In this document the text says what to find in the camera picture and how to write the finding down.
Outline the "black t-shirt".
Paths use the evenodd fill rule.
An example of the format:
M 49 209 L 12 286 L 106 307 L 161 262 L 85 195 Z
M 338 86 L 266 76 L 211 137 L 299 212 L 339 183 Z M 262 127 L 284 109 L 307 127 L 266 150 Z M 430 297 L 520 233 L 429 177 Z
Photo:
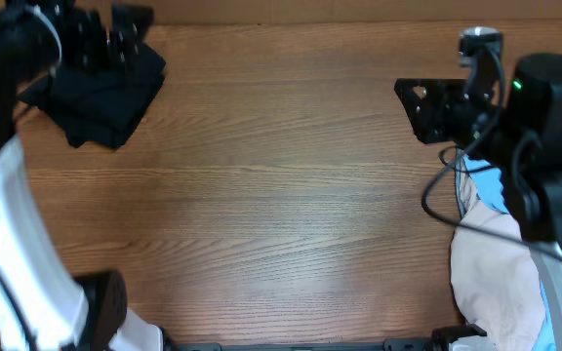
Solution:
M 149 46 L 139 46 L 131 70 L 85 73 L 61 67 L 55 78 L 43 78 L 19 100 L 45 112 L 63 130 L 85 134 L 93 128 L 125 134 L 135 129 L 162 85 L 165 60 Z

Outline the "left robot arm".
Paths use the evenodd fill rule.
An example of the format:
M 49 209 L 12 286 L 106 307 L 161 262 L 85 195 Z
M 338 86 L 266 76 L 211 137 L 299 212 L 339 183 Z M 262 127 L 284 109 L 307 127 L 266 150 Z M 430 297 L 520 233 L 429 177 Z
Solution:
M 51 241 L 26 178 L 14 118 L 20 84 L 65 63 L 130 65 L 153 21 L 116 5 L 111 31 L 70 1 L 10 1 L 0 9 L 0 348 L 169 350 L 173 343 L 128 305 L 120 272 L 74 277 Z

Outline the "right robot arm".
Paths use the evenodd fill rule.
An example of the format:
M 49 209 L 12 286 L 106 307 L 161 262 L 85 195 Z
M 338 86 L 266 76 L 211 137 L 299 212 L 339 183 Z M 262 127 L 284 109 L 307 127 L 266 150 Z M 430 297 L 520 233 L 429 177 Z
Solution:
M 510 94 L 492 104 L 502 65 L 487 54 L 468 79 L 399 78 L 394 91 L 424 144 L 452 141 L 502 173 L 502 196 L 545 286 L 562 350 L 562 55 L 521 58 Z

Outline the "folded black garment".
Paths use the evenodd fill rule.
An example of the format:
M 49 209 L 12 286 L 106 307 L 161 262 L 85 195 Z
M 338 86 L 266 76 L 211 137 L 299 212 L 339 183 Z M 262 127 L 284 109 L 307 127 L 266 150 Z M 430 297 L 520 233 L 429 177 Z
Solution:
M 67 110 L 45 109 L 46 113 L 63 131 L 68 144 L 79 148 L 93 141 L 111 149 L 123 146 L 138 127 L 142 114 L 104 122 Z

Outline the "light blue garment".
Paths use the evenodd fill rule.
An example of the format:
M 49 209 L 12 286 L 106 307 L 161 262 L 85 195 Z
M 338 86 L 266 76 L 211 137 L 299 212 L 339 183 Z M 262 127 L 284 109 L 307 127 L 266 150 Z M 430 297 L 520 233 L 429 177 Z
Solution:
M 490 209 L 507 213 L 502 196 L 501 172 L 493 169 L 478 174 L 472 174 L 471 179 L 480 186 L 478 198 Z M 553 334 L 552 321 L 548 301 L 543 286 L 541 286 L 542 300 L 545 307 L 545 317 L 538 339 L 533 347 L 534 351 L 556 351 L 556 341 Z

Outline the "white pink garment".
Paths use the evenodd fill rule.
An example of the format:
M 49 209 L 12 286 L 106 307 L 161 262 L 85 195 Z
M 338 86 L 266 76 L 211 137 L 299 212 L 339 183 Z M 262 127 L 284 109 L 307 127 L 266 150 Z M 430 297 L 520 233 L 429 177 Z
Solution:
M 554 350 L 552 324 L 530 252 L 457 228 L 451 244 L 451 285 L 464 318 L 500 350 Z

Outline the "cardboard back wall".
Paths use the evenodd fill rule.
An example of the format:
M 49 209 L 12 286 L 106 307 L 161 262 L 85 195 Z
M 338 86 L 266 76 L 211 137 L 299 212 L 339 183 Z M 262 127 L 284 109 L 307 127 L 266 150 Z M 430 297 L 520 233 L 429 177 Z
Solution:
M 562 20 L 562 0 L 123 0 L 158 24 Z

